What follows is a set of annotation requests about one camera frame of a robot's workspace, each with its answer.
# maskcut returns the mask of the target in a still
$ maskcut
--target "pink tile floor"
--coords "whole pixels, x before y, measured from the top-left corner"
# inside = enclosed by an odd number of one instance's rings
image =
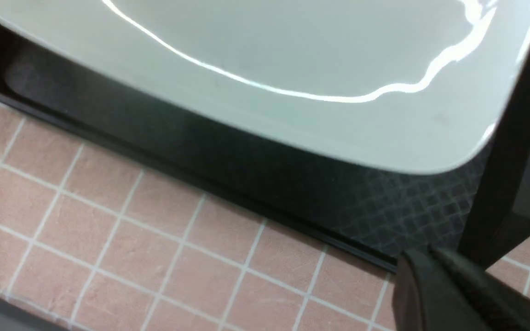
[[[490,268],[530,296],[530,239]],[[0,105],[0,296],[72,330],[388,331],[374,266]]]

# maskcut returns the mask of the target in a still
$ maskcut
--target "black tray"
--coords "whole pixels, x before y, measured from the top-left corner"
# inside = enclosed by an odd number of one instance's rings
[[[412,247],[486,267],[530,235],[530,61],[496,137],[434,176],[361,167],[162,102],[0,26],[0,102],[395,270]]]

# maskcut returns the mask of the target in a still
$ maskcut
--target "floor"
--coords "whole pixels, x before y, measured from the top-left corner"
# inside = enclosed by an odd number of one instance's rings
[[[492,266],[530,297],[530,239]],[[72,330],[390,331],[386,272],[0,105],[0,296]]]

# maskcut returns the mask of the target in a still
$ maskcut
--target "black frame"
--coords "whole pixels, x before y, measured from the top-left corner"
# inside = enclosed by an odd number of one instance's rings
[[[9,34],[10,32],[0,27],[0,54],[4,53],[2,47],[6,42],[3,40],[8,40]],[[134,145],[125,145],[107,134],[97,132],[95,128],[63,117],[16,94],[6,86],[1,77],[0,102],[395,272],[396,259],[391,256],[355,241],[346,240],[332,231],[313,226],[282,211],[263,206],[259,201],[248,199],[210,180],[194,176],[184,168],[165,164]],[[487,268],[529,236],[530,56],[496,131],[490,160],[480,182],[458,251],[479,266]]]

